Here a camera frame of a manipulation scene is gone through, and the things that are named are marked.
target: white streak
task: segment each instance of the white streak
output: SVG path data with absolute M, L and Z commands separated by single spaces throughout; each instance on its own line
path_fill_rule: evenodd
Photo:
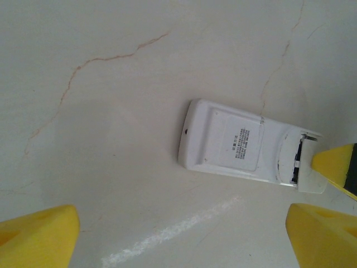
M 185 219 L 171 227 L 167 227 L 161 231 L 158 231 L 157 233 L 147 237 L 143 241 L 135 243 L 132 248 L 127 248 L 119 253 L 111 254 L 108 257 L 102 258 L 102 267 L 116 267 L 117 264 L 125 262 L 132 257 L 144 253 L 150 248 L 154 248 L 157 245 L 160 245 L 164 241 L 170 240 L 178 236 L 181 232 L 187 231 L 194 225 L 212 219 L 214 216 L 228 211 L 232 207 L 232 205 L 238 202 L 238 200 L 239 199 L 237 197 L 233 197 L 227 202 L 215 205 L 210 209 L 199 212 L 191 218 Z

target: yellow object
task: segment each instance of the yellow object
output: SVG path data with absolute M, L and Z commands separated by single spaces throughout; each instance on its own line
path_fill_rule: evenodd
M 348 144 L 318 153 L 313 157 L 311 167 L 326 177 L 333 186 L 357 200 L 357 151 L 354 147 L 355 144 Z
M 357 267 L 357 217 L 292 204 L 286 230 L 300 268 Z
M 312 169 L 321 173 L 334 184 L 343 187 L 350 166 L 353 146 L 353 144 L 348 144 L 316 154 L 312 159 Z
M 79 234 L 73 205 L 0 223 L 0 268 L 67 267 Z

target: white floor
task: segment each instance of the white floor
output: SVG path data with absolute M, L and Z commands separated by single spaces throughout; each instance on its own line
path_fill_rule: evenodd
M 206 98 L 357 142 L 357 2 L 7 1 L 0 10 L 0 221 L 75 204 L 70 267 L 294 267 L 291 203 L 322 195 L 187 171 Z

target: small hole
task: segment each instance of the small hole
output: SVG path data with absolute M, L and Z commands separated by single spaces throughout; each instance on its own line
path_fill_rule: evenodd
M 357 238 L 357 228 L 345 228 L 345 231 Z
M 6 242 L 10 241 L 13 239 L 15 236 L 17 236 L 20 232 L 19 231 L 14 231 L 14 232 L 0 232 L 0 246 L 5 244 Z

